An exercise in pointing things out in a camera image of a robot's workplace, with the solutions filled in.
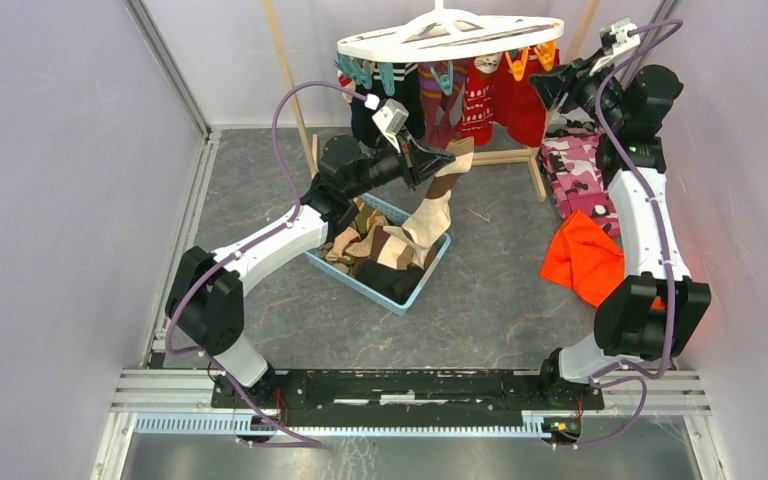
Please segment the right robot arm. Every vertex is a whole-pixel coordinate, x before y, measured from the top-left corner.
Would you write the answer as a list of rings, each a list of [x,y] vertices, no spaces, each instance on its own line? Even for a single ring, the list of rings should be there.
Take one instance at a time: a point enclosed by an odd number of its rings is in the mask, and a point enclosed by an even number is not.
[[[592,333],[541,365],[537,392],[551,408],[566,406],[613,370],[642,372],[649,361],[667,369],[711,303],[709,285],[694,281],[681,257],[666,199],[659,131],[683,83],[672,70],[647,65],[622,86],[591,66],[577,59],[528,79],[546,108],[581,108],[601,127],[596,161],[625,255],[624,277],[597,307]]]

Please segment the red white patterned sock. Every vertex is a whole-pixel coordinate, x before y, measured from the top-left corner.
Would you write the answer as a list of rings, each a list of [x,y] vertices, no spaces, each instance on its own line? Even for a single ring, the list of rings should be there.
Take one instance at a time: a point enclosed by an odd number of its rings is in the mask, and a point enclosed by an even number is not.
[[[483,146],[490,141],[493,131],[493,109],[490,96],[494,73],[482,75],[475,69],[473,59],[468,68],[463,89],[461,117],[456,130],[460,139],[471,138],[475,146]]]

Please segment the cream white sock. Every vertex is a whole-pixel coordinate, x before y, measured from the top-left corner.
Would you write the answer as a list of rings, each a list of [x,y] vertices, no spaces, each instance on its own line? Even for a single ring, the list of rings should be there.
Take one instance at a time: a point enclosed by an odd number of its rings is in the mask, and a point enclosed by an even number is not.
[[[353,227],[358,237],[344,249],[349,262],[366,258],[394,270],[428,267],[432,248],[451,225],[452,189],[472,167],[475,142],[455,140],[447,151],[455,155],[454,162],[435,174],[421,203],[402,224],[392,224],[379,211],[355,201],[361,210]]]

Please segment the red santa pattern sock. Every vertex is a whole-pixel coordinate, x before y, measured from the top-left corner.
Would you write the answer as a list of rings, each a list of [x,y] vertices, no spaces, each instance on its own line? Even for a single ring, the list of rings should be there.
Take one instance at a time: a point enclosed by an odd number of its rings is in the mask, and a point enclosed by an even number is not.
[[[533,48],[530,48],[522,81],[516,82],[512,78],[504,55],[493,75],[490,96],[493,120],[505,127],[513,140],[526,147],[539,147],[546,128],[547,110],[528,82],[531,74],[541,72],[545,70],[535,57]]]

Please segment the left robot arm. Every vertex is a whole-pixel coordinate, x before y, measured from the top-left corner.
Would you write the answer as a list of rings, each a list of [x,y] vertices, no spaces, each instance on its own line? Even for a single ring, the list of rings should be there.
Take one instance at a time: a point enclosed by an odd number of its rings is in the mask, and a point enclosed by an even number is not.
[[[179,262],[165,312],[167,332],[181,329],[196,350],[217,361],[235,380],[235,392],[250,407],[274,394],[268,362],[244,335],[244,300],[268,275],[304,252],[345,231],[357,217],[361,195],[394,180],[414,188],[451,173],[455,154],[414,139],[380,139],[372,154],[347,135],[325,143],[309,190],[272,224],[234,244],[208,252],[188,249]]]

